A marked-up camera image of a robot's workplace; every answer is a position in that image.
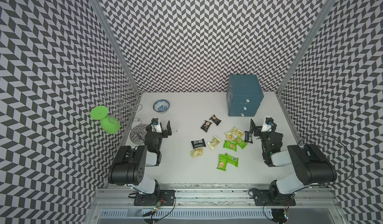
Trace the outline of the black cookie packet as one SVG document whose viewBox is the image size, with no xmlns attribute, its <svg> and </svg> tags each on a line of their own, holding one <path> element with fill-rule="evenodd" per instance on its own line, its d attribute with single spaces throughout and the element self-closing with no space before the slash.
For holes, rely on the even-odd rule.
<svg viewBox="0 0 383 224">
<path fill-rule="evenodd" d="M 194 140 L 191 142 L 193 149 L 199 149 L 199 148 L 204 148 L 206 147 L 205 140 Z"/>
<path fill-rule="evenodd" d="M 221 123 L 221 120 L 219 118 L 217 118 L 215 115 L 213 115 L 210 120 L 215 124 L 215 125 L 219 125 Z"/>
<path fill-rule="evenodd" d="M 245 143 L 253 143 L 252 141 L 252 132 L 245 131 L 244 132 L 244 142 Z"/>
<path fill-rule="evenodd" d="M 204 132 L 207 133 L 209 128 L 210 128 L 210 126 L 211 126 L 211 124 L 212 123 L 210 121 L 205 120 L 203 125 L 200 128 L 201 128 L 201 130 L 203 130 Z"/>
</svg>

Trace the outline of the teal three-drawer cabinet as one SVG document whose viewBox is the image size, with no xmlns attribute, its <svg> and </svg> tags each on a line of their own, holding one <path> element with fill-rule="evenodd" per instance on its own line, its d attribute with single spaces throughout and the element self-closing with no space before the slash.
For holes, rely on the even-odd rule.
<svg viewBox="0 0 383 224">
<path fill-rule="evenodd" d="M 226 91 L 228 116 L 253 117 L 264 98 L 258 77 L 248 74 L 229 76 Z"/>
</svg>

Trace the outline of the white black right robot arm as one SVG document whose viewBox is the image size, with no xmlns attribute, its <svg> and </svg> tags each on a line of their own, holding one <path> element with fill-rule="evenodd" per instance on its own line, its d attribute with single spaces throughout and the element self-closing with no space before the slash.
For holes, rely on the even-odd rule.
<svg viewBox="0 0 383 224">
<path fill-rule="evenodd" d="M 276 132 L 277 124 L 268 117 L 261 126 L 250 121 L 249 137 L 261 140 L 262 158 L 268 167 L 292 166 L 294 171 L 271 182 L 268 196 L 276 202 L 278 198 L 290 199 L 297 191 L 312 185 L 336 181 L 335 167 L 315 144 L 289 145 L 282 151 L 283 134 Z"/>
</svg>

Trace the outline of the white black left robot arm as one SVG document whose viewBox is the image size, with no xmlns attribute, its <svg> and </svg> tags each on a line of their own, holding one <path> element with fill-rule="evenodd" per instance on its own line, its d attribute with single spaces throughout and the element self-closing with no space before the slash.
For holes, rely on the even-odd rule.
<svg viewBox="0 0 383 224">
<path fill-rule="evenodd" d="M 159 183 L 145 175 L 145 168 L 161 163 L 162 141 L 172 135 L 171 123 L 167 123 L 166 129 L 162 128 L 159 119 L 153 118 L 146 126 L 143 145 L 119 148 L 108 172 L 109 184 L 128 186 L 143 197 L 159 197 Z"/>
</svg>

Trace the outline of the yellow cookie packet top right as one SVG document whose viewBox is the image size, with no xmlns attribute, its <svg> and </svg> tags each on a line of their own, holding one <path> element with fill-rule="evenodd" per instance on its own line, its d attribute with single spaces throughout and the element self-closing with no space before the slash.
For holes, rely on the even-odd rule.
<svg viewBox="0 0 383 224">
<path fill-rule="evenodd" d="M 236 128 L 236 127 L 233 127 L 232 129 L 232 134 L 234 134 L 236 137 L 240 137 L 242 138 L 243 135 L 245 134 L 244 131 L 241 131 L 240 129 Z"/>
</svg>

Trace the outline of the green cookie packet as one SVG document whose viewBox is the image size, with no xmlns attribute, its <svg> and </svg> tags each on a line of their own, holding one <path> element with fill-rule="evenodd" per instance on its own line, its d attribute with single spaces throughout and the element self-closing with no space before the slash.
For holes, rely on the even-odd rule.
<svg viewBox="0 0 383 224">
<path fill-rule="evenodd" d="M 231 165 L 234 165 L 235 167 L 238 167 L 238 158 L 233 157 L 227 153 L 225 154 L 225 156 L 227 157 L 227 163 L 228 164 L 231 164 Z"/>
<path fill-rule="evenodd" d="M 240 137 L 237 137 L 234 142 L 241 148 L 244 149 L 247 146 L 247 143 L 243 141 Z"/>
<path fill-rule="evenodd" d="M 222 170 L 222 171 L 226 171 L 227 161 L 228 161 L 227 155 L 219 154 L 219 161 L 218 161 L 217 169 Z"/>
<path fill-rule="evenodd" d="M 225 140 L 223 147 L 226 149 L 232 150 L 234 152 L 237 151 L 237 144 L 235 142 L 232 142 L 232 141 Z"/>
</svg>

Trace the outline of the blue white porcelain bowl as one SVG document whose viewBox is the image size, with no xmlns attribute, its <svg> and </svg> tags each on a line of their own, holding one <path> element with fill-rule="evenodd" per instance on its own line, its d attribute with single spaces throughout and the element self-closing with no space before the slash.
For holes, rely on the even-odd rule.
<svg viewBox="0 0 383 224">
<path fill-rule="evenodd" d="M 153 110 L 157 113 L 165 113 L 169 110 L 170 103 L 165 99 L 155 101 L 153 104 Z"/>
</svg>

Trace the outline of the yellow cookie packet small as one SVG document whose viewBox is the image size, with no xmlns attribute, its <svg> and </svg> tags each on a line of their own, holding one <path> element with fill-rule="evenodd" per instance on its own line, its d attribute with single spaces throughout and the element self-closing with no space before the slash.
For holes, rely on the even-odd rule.
<svg viewBox="0 0 383 224">
<path fill-rule="evenodd" d="M 233 133 L 231 131 L 225 132 L 224 133 L 226 136 L 226 140 L 231 142 L 235 140 L 235 137 L 233 136 Z"/>
</svg>

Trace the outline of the yellow cookie packet bottom left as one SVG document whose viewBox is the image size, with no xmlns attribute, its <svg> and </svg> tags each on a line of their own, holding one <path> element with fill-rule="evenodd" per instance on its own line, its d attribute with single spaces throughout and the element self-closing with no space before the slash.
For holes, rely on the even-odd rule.
<svg viewBox="0 0 383 224">
<path fill-rule="evenodd" d="M 192 158 L 199 157 L 203 154 L 203 148 L 197 148 L 190 151 L 190 156 Z"/>
</svg>

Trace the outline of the yellow cookie packet center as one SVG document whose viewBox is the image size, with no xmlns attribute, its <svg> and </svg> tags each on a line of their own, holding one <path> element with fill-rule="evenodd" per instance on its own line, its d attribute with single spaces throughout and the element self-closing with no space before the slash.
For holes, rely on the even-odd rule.
<svg viewBox="0 0 383 224">
<path fill-rule="evenodd" d="M 222 141 L 217 137 L 214 136 L 212 141 L 209 141 L 207 144 L 211 150 L 214 150 Z"/>
</svg>

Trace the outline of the green cookie packet bottom right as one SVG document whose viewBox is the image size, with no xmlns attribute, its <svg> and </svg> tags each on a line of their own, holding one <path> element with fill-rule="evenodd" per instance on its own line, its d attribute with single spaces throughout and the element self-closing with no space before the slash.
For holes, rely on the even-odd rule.
<svg viewBox="0 0 383 224">
<path fill-rule="evenodd" d="M 238 167 L 238 158 L 233 157 L 227 153 L 225 154 L 225 156 L 227 157 L 227 163 L 228 164 L 231 164 L 231 165 L 234 165 L 235 167 Z"/>
</svg>

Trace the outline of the green cookie packet bottom left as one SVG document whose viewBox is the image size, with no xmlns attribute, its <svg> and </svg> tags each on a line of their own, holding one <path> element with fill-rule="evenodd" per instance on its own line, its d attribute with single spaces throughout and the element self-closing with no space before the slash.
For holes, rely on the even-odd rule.
<svg viewBox="0 0 383 224">
<path fill-rule="evenodd" d="M 217 169 L 222 170 L 222 171 L 226 171 L 227 161 L 228 161 L 227 155 L 219 154 L 219 161 L 218 161 Z"/>
</svg>

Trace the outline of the green plastic cup lower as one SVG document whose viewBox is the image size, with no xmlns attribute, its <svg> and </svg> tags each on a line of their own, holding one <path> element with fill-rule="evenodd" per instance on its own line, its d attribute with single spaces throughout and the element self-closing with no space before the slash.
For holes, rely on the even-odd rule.
<svg viewBox="0 0 383 224">
<path fill-rule="evenodd" d="M 107 134 L 116 134 L 121 128 L 120 121 L 111 116 L 101 119 L 100 125 Z"/>
</svg>

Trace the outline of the green plastic cup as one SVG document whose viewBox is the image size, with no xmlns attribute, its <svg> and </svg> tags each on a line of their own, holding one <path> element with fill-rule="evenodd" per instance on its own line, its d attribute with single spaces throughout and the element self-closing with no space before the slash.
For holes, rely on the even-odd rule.
<svg viewBox="0 0 383 224">
<path fill-rule="evenodd" d="M 121 128 L 120 121 L 111 116 L 101 119 L 100 125 L 107 134 L 116 134 Z"/>
<path fill-rule="evenodd" d="M 109 109 L 106 106 L 97 106 L 90 111 L 90 117 L 94 120 L 101 120 L 105 118 L 109 113 Z"/>
</svg>

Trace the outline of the green plastic cup upper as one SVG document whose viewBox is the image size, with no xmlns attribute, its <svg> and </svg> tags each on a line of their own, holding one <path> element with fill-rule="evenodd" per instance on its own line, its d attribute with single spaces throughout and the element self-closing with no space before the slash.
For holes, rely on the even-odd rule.
<svg viewBox="0 0 383 224">
<path fill-rule="evenodd" d="M 94 120 L 101 120 L 105 118 L 109 113 L 109 109 L 106 106 L 97 106 L 90 111 L 90 117 Z"/>
</svg>

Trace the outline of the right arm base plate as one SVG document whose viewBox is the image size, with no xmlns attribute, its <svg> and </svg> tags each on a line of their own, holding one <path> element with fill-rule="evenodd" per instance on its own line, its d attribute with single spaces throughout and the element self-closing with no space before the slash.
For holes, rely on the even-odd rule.
<svg viewBox="0 0 383 224">
<path fill-rule="evenodd" d="M 254 189 L 251 191 L 255 205 L 263 206 L 296 206 L 294 194 L 280 194 L 277 191 Z"/>
</svg>

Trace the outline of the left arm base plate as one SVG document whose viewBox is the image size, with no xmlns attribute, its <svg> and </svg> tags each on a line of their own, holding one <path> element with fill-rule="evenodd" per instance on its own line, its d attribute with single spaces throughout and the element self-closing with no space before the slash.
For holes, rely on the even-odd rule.
<svg viewBox="0 0 383 224">
<path fill-rule="evenodd" d="M 137 194 L 134 206 L 154 207 L 158 202 L 162 206 L 173 206 L 175 203 L 175 190 L 160 190 L 153 194 Z"/>
</svg>

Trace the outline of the aluminium front rail frame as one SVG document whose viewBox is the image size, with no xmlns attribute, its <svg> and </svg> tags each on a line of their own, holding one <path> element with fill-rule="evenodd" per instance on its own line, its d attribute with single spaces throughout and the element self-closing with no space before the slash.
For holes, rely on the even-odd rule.
<svg viewBox="0 0 383 224">
<path fill-rule="evenodd" d="M 267 185 L 162 184 L 159 201 L 138 202 L 135 192 L 110 185 L 94 197 L 86 224 L 346 224 L 346 215 L 332 190 L 307 188 L 274 204 L 253 194 Z"/>
</svg>

